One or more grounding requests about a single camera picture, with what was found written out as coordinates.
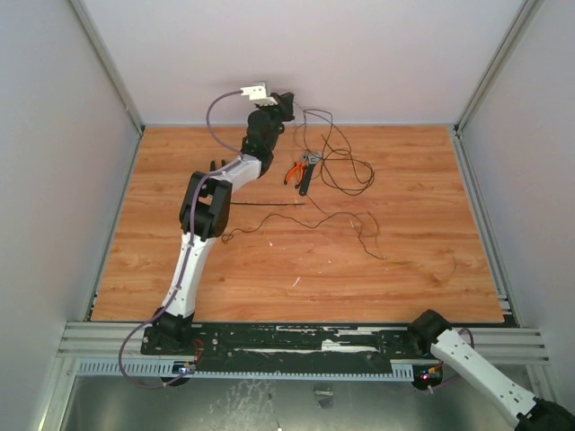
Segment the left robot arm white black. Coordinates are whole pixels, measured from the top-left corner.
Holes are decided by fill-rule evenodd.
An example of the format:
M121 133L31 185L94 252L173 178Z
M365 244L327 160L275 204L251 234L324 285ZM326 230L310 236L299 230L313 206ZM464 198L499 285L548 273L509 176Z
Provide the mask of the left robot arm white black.
M255 111L248 116L242 146L233 161L219 168L212 163L208 172L194 172L190 177L179 213L180 255L162 307L146 331L143 352L179 355L193 346L191 324L199 283L208 255L226 229L232 195L269 170L279 136L295 118L292 92L278 94L255 85L217 100L233 95L248 97Z

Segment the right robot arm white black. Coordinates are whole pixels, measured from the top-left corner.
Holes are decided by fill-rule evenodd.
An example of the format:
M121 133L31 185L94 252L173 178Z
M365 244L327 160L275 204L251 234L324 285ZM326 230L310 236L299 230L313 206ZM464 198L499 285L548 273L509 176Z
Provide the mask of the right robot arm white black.
M434 356L485 396L515 430L572 430L574 415L536 397L481 356L438 312L427 310L408 325L407 344L418 357Z

